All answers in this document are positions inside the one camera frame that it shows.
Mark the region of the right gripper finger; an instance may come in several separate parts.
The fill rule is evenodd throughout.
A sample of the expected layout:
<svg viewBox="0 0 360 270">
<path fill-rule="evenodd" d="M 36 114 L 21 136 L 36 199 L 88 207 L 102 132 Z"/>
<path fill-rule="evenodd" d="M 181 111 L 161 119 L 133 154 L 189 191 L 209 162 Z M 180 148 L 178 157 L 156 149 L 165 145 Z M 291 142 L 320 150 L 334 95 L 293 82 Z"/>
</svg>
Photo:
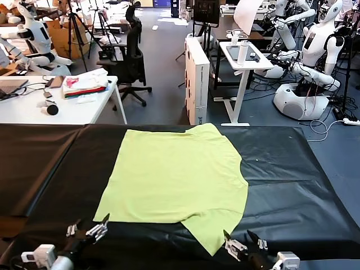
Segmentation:
<svg viewBox="0 0 360 270">
<path fill-rule="evenodd" d="M 253 243 L 255 243 L 259 250 L 268 250 L 267 241 L 260 238 L 256 233 L 247 230 L 247 234 L 250 236 Z"/>
<path fill-rule="evenodd" d="M 241 242 L 232 239 L 230 234 L 224 229 L 224 244 L 225 249 L 232 257 L 246 257 L 248 255 L 248 248 Z"/>
</svg>

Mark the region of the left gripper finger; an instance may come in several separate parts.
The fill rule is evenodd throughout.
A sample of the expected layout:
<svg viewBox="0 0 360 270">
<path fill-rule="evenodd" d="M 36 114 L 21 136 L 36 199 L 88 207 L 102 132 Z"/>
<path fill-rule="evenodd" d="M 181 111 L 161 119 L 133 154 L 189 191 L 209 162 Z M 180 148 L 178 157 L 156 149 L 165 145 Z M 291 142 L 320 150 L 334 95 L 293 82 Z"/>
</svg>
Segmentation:
<svg viewBox="0 0 360 270">
<path fill-rule="evenodd" d="M 107 224 L 109 222 L 109 218 L 110 213 L 103 218 L 101 223 L 95 225 L 85 233 L 85 239 L 92 244 L 96 244 L 100 239 L 102 239 L 107 234 Z"/>
<path fill-rule="evenodd" d="M 81 224 L 82 220 L 78 219 L 74 224 L 71 224 L 67 227 L 66 237 L 74 236 Z"/>
</svg>

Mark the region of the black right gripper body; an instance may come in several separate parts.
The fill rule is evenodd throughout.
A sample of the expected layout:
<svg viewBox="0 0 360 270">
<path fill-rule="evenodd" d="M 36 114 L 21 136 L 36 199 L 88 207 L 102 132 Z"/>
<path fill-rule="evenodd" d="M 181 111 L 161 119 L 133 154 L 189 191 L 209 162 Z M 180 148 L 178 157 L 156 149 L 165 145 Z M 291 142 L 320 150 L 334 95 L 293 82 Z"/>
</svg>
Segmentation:
<svg viewBox="0 0 360 270">
<path fill-rule="evenodd" d="M 242 250 L 237 258 L 248 262 L 252 269 L 272 269 L 274 265 L 273 257 L 263 250 Z"/>
</svg>

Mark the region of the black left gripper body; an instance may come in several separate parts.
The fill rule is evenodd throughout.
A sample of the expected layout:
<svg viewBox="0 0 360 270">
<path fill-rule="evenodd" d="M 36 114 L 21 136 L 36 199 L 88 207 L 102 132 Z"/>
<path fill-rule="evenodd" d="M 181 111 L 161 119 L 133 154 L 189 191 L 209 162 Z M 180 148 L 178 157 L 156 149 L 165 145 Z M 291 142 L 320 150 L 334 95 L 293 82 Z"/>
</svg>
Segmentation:
<svg viewBox="0 0 360 270">
<path fill-rule="evenodd" d="M 85 238 L 69 237 L 63 249 L 63 256 L 68 258 L 78 258 L 86 246 L 92 245 L 95 242 L 96 238 L 94 236 Z"/>
</svg>

